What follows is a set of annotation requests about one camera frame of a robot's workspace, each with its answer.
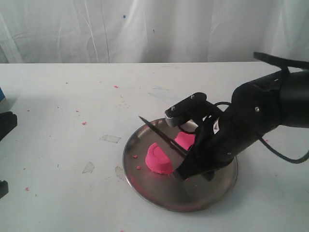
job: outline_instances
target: white table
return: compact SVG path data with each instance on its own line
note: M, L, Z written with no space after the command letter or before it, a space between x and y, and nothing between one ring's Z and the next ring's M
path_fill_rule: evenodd
M211 102L230 101L237 86L276 70L260 62L0 65L8 99L0 109L18 116L0 142L0 179L10 189L0 200L0 230L307 232L309 162L289 164L259 142L239 155L232 192L205 211L157 208L123 180L122 152L142 125L138 115L163 117L198 91ZM265 138L297 157L309 148L308 135L281 127ZM93 171L85 170L89 162Z

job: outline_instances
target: white backdrop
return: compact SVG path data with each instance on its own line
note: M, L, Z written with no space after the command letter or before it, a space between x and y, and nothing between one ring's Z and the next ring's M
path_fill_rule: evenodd
M0 0L0 62L309 61L309 0Z

